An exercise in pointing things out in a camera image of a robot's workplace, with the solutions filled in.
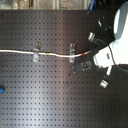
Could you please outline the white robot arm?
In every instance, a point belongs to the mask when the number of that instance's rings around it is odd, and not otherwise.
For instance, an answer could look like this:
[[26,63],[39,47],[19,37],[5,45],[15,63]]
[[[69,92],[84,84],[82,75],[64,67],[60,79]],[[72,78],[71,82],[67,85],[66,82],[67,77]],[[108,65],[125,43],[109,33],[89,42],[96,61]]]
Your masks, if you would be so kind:
[[92,59],[74,66],[74,72],[79,73],[97,68],[111,69],[116,66],[119,70],[128,73],[128,70],[121,68],[121,65],[128,65],[126,54],[128,53],[128,2],[123,3],[117,10],[113,27],[114,40],[106,43],[103,40],[95,39],[94,42],[101,42],[102,47],[93,50]]

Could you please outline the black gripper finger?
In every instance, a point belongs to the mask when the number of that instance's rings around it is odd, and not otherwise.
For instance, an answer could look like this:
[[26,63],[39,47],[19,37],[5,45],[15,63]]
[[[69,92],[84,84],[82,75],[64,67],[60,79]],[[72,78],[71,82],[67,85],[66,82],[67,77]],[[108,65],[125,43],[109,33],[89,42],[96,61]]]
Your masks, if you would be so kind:
[[92,63],[90,61],[82,62],[81,64],[77,64],[73,67],[75,73],[84,72],[89,70],[92,67]]

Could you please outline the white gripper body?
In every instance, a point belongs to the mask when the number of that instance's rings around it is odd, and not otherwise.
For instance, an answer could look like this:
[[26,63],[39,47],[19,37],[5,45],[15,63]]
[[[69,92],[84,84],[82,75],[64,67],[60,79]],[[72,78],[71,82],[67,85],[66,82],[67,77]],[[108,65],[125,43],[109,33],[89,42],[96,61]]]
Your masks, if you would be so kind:
[[99,68],[106,68],[113,65],[110,49],[105,47],[93,56],[94,64]]

